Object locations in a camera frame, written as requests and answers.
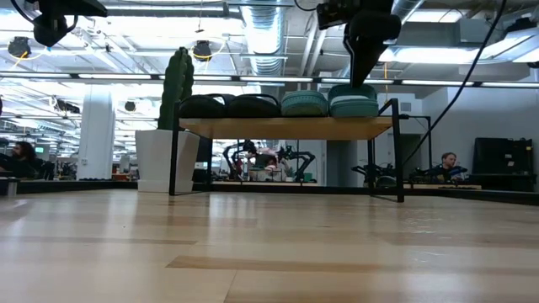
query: white pillar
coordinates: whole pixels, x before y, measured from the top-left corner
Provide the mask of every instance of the white pillar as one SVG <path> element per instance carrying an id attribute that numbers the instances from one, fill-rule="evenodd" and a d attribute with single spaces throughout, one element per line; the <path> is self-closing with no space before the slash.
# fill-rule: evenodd
<path id="1" fill-rule="evenodd" d="M 86 85 L 78 150 L 77 179 L 110 179 L 115 138 L 115 102 L 111 86 Z"/>

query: man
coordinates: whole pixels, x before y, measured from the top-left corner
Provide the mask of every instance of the man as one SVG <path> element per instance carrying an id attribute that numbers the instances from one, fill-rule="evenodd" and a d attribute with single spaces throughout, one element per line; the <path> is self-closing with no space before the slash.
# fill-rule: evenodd
<path id="1" fill-rule="evenodd" d="M 432 175 L 440 182 L 462 180 L 462 169 L 455 166 L 456 154 L 454 152 L 446 152 L 441 155 L 441 164 L 432 169 Z"/>
<path id="2" fill-rule="evenodd" d="M 36 155 L 34 147 L 25 141 L 15 143 L 11 157 L 1 155 L 0 172 L 11 172 L 17 178 L 34 178 Z"/>

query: cactus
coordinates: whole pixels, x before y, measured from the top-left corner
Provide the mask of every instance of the cactus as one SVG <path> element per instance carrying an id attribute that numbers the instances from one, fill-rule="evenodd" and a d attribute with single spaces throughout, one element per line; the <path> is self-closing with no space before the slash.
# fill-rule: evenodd
<path id="1" fill-rule="evenodd" d="M 168 62 L 163 83 L 163 96 L 159 109 L 159 130 L 172 130 L 174 104 L 184 100 L 193 93 L 193 74 L 195 68 L 187 49 L 180 47 Z"/>

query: desk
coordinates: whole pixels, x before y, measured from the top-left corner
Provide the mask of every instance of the desk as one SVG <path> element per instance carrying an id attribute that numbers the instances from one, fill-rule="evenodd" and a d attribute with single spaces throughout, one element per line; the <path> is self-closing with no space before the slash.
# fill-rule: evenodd
<path id="1" fill-rule="evenodd" d="M 294 139 L 294 140 L 367 140 L 369 176 L 374 176 L 374 139 L 393 128 L 397 202 L 404 202 L 403 164 L 400 144 L 398 100 L 392 98 L 378 111 L 378 117 L 358 118 L 246 118 L 246 119 L 180 119 L 179 105 L 174 105 L 174 123 L 170 158 L 168 194 L 176 195 L 178 134 L 180 127 L 209 139 Z M 381 116 L 391 109 L 390 116 Z M 208 157 L 211 159 L 211 144 Z M 207 166 L 208 189 L 211 188 L 211 165 Z M 368 180 L 370 194 L 374 193 L 374 179 Z"/>

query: green cushion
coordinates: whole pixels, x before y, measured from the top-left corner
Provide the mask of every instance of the green cushion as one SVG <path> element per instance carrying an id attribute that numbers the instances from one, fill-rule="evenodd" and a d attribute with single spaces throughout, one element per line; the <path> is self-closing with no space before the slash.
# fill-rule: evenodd
<path id="1" fill-rule="evenodd" d="M 281 113 L 288 117 L 328 115 L 328 101 L 319 92 L 298 91 L 287 94 L 281 102 Z"/>
<path id="2" fill-rule="evenodd" d="M 378 102 L 376 100 L 342 100 L 331 105 L 332 117 L 376 117 Z"/>
<path id="3" fill-rule="evenodd" d="M 364 96 L 369 99 L 377 99 L 376 90 L 366 84 L 361 85 L 359 88 L 352 88 L 349 84 L 335 85 L 328 92 L 329 102 L 338 96 Z"/>

